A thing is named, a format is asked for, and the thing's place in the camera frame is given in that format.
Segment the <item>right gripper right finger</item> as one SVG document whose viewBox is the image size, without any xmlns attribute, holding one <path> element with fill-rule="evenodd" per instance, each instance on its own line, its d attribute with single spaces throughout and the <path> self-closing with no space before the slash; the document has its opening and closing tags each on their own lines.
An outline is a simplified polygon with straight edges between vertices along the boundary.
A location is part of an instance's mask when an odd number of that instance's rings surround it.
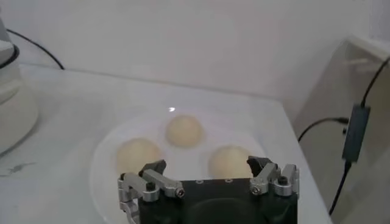
<svg viewBox="0 0 390 224">
<path fill-rule="evenodd" d="M 247 163 L 253 177 L 249 180 L 249 189 L 253 195 L 272 192 L 279 197 L 299 196 L 299 169 L 287 164 L 282 170 L 269 158 L 249 156 Z"/>
</svg>

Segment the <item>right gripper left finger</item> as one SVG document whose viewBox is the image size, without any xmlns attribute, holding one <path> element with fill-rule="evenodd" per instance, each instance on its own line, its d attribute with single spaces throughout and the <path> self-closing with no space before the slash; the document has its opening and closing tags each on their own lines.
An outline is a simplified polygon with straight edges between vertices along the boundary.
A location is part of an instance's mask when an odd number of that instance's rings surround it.
<svg viewBox="0 0 390 224">
<path fill-rule="evenodd" d="M 138 172 L 122 173 L 118 180 L 119 208 L 126 213 L 129 223 L 140 223 L 140 210 L 135 200 L 154 203 L 165 196 L 182 199 L 185 196 L 183 184 L 163 175 L 166 161 L 161 159 L 147 163 Z"/>
</svg>

